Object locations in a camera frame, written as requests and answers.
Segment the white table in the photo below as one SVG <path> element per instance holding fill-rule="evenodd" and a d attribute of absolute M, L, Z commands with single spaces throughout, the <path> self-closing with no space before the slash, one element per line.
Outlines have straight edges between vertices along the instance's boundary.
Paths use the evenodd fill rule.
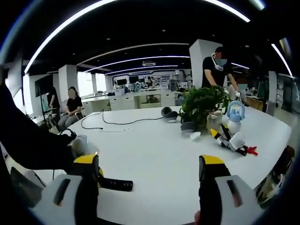
<path fill-rule="evenodd" d="M 104 112 L 108 122 L 127 123 L 158 118 L 161 108 Z M 257 146 L 258 156 L 246 157 L 221 148 L 210 136 L 197 142 L 181 134 L 180 123 L 164 120 L 109 125 L 102 115 L 87 118 L 70 128 L 85 134 L 100 148 L 99 164 L 108 178 L 132 180 L 132 192 L 100 189 L 98 216 L 128 225 L 174 225 L 193 221 L 199 210 L 198 172 L 200 155 L 213 155 L 225 161 L 232 174 L 255 188 L 272 170 L 287 145 L 291 128 L 253 108 L 246 108 L 241 132 L 246 145 Z"/>

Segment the white cloth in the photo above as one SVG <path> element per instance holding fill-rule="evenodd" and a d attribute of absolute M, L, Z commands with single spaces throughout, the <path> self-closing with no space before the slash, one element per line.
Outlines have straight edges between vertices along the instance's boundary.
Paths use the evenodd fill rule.
<path fill-rule="evenodd" d="M 231 84 L 228 88 L 228 92 L 229 92 L 229 97 L 231 100 L 235 100 L 235 89 L 233 87 L 233 85 Z M 246 90 L 239 90 L 240 92 L 240 98 L 242 99 L 243 102 L 246 102 Z"/>

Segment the potted plant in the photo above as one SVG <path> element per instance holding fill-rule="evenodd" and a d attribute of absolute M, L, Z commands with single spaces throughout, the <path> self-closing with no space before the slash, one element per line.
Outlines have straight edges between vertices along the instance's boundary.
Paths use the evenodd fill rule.
<path fill-rule="evenodd" d="M 206 126 L 210 112 L 225 108 L 226 113 L 230 102 L 224 88 L 219 86 L 198 89 L 192 87 L 183 96 L 186 100 L 180 109 L 181 123 L 193 122 L 198 129 Z"/>

